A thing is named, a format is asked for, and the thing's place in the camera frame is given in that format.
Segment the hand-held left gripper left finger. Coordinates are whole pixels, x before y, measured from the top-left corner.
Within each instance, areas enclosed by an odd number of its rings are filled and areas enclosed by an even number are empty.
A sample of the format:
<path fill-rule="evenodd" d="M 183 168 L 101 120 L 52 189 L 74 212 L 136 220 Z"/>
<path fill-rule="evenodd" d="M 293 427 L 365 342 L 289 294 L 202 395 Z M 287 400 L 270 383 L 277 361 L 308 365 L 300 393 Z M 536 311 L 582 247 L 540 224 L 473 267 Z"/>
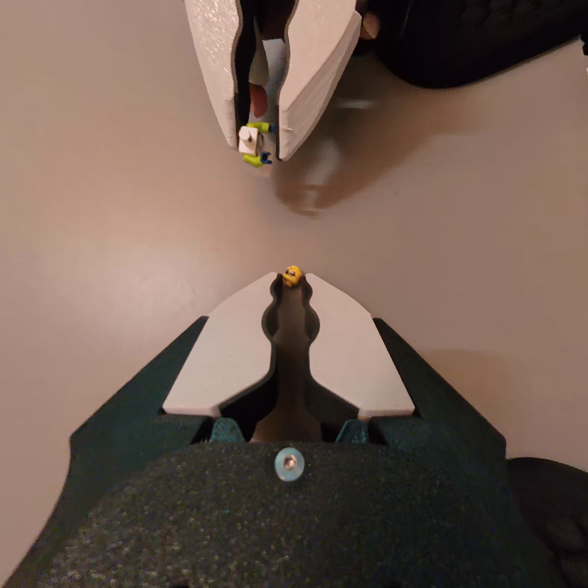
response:
<path fill-rule="evenodd" d="M 263 275 L 210 313 L 164 401 L 166 413 L 220 416 L 268 375 L 272 341 L 263 317 L 275 301 L 276 279 L 276 273 Z"/>

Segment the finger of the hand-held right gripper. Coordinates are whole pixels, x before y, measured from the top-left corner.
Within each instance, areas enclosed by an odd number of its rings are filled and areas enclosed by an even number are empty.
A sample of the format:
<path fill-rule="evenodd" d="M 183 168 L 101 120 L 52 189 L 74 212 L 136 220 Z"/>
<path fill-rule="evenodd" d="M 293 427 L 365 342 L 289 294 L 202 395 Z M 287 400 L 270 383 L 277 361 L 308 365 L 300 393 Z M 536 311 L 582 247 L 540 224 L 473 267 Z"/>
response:
<path fill-rule="evenodd" d="M 323 115 L 359 39 L 356 1 L 297 1 L 285 27 L 277 157 L 290 159 Z"/>
<path fill-rule="evenodd" d="M 238 146 L 237 41 L 242 30 L 239 1 L 185 1 L 198 63 L 221 131 Z"/>

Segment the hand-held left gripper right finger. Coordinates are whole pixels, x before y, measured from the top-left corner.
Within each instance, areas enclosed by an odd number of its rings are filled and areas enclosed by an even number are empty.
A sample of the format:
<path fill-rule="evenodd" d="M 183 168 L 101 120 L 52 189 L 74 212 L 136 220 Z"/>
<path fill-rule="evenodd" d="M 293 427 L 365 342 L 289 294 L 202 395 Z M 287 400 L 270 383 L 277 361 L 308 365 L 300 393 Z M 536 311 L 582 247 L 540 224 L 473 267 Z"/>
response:
<path fill-rule="evenodd" d="M 306 275 L 308 370 L 306 397 L 319 420 L 403 417 L 414 412 L 399 371 L 372 315 L 315 274 Z"/>

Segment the person's right hand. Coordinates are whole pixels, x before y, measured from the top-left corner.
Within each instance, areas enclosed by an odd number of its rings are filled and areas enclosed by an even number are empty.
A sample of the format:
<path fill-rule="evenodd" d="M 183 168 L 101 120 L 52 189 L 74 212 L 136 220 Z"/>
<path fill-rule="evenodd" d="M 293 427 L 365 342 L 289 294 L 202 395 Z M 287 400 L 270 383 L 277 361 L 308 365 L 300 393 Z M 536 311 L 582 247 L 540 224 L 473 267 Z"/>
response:
<path fill-rule="evenodd" d="M 251 98 L 251 114 L 260 119 L 268 111 L 268 96 L 266 89 L 262 85 L 249 82 L 249 94 Z"/>

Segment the black mesh office chair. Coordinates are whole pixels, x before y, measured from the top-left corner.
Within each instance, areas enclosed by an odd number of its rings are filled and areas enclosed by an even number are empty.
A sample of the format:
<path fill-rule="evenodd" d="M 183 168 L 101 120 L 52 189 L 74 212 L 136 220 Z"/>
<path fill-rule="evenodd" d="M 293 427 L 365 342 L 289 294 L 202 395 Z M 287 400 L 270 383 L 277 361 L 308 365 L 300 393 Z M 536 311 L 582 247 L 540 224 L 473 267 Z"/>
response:
<path fill-rule="evenodd" d="M 369 1 L 378 60 L 425 89 L 477 82 L 576 40 L 587 1 Z"/>

